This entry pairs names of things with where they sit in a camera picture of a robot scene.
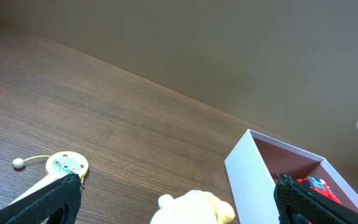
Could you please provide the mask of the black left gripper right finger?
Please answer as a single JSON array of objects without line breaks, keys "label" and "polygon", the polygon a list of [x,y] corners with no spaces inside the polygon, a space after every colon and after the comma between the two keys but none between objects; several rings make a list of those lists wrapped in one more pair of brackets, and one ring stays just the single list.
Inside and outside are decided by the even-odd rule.
[{"label": "black left gripper right finger", "polygon": [[274,198],[280,224],[358,224],[357,212],[289,175],[278,176]]}]

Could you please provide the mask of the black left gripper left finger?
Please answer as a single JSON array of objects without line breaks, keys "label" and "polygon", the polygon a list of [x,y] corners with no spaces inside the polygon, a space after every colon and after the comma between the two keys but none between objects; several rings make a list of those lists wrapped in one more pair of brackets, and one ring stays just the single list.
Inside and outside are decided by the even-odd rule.
[{"label": "black left gripper left finger", "polygon": [[74,224],[81,187],[79,175],[66,175],[1,209],[0,224]]}]

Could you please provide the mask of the red toy fire truck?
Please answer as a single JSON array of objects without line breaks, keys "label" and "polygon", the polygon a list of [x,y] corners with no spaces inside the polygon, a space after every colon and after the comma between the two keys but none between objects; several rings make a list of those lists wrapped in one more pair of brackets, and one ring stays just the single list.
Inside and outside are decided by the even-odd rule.
[{"label": "red toy fire truck", "polygon": [[297,179],[297,181],[303,184],[306,188],[313,189],[320,194],[326,196],[327,198],[330,198],[331,200],[341,204],[341,201],[338,199],[338,197],[331,190],[330,186],[324,180],[319,179],[317,177],[307,176],[304,179]]}]

